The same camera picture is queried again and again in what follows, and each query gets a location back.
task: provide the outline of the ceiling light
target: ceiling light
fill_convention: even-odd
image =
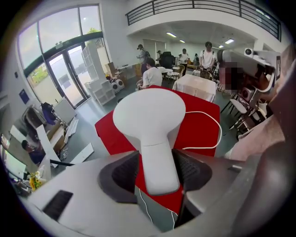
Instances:
[[[232,43],[234,40],[233,39],[229,39],[228,41],[225,42],[225,44],[230,44]]]
[[[176,38],[177,36],[175,36],[175,35],[173,35],[172,33],[170,33],[170,32],[167,32],[167,34],[168,35],[170,35],[170,36],[172,36],[172,37],[174,37],[174,38]]]

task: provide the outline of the person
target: person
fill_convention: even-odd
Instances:
[[[212,51],[212,43],[205,43],[206,50],[203,50],[199,54],[199,62],[204,68],[211,69],[215,63],[216,55],[215,52]]]
[[[160,56],[161,56],[161,51],[158,50],[158,51],[157,51],[157,59],[156,59],[156,61],[159,61],[159,60],[160,60]]]
[[[186,74],[186,69],[187,69],[187,62],[190,60],[186,49],[182,50],[182,54],[179,54],[179,60],[180,60],[180,65],[183,65],[185,67],[184,71],[183,71],[183,76]]]
[[[143,45],[141,45],[141,44],[138,45],[137,50],[140,50],[140,54],[139,54],[139,56],[137,56],[137,58],[140,59],[141,72],[142,72],[142,74],[144,74],[144,72],[147,71],[145,60],[147,58],[150,58],[150,54],[144,49]]]
[[[42,145],[40,143],[39,143],[38,147],[35,148],[35,147],[29,145],[29,143],[26,140],[23,140],[22,141],[22,148],[29,153],[31,160],[36,165],[40,164],[40,162],[45,157],[45,152],[44,152]]]
[[[155,67],[155,61],[153,58],[146,59],[146,67],[147,71],[143,74],[143,80],[137,82],[139,89],[146,89],[151,85],[161,86],[161,71]]]
[[[194,56],[193,65],[194,66],[199,66],[199,58],[198,58],[198,55],[197,54],[195,54],[195,56]]]

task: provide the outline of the balcony railing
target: balcony railing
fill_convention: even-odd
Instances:
[[[281,41],[281,23],[260,7],[245,0],[152,0],[126,14],[128,24],[163,12],[207,9],[233,14],[259,25]]]

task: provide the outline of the white fan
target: white fan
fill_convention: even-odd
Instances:
[[[120,91],[119,85],[116,82],[112,82],[111,86],[115,94]]]
[[[123,83],[122,80],[117,79],[117,80],[115,81],[115,83],[119,86],[119,89],[120,89],[120,90],[124,88],[124,83]]]

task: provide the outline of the white cable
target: white cable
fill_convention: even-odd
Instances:
[[[151,218],[151,216],[149,215],[149,212],[148,212],[147,204],[146,204],[146,202],[144,201],[144,199],[143,199],[143,197],[142,197],[141,190],[139,189],[139,191],[140,191],[140,197],[142,198],[143,202],[145,203],[147,215],[150,217],[150,220],[151,220],[151,222],[153,223],[153,220],[152,220],[152,218]]]
[[[221,142],[221,138],[222,138],[222,127],[220,126],[220,124],[212,116],[210,116],[207,113],[202,112],[202,111],[190,111],[190,112],[186,112],[186,113],[203,113],[203,114],[209,116],[212,120],[214,120],[218,124],[218,126],[220,128],[220,137],[219,137],[219,140],[218,140],[218,142],[217,142],[217,144],[215,146],[212,146],[212,147],[185,147],[185,148],[183,148],[183,150],[187,150],[187,149],[213,149],[213,148],[216,148],[217,145],[219,145],[219,143]]]
[[[172,218],[173,218],[173,222],[174,222],[174,224],[173,224],[173,229],[175,228],[175,218],[174,218],[174,215],[173,215],[173,211],[171,211],[171,214],[172,214]]]

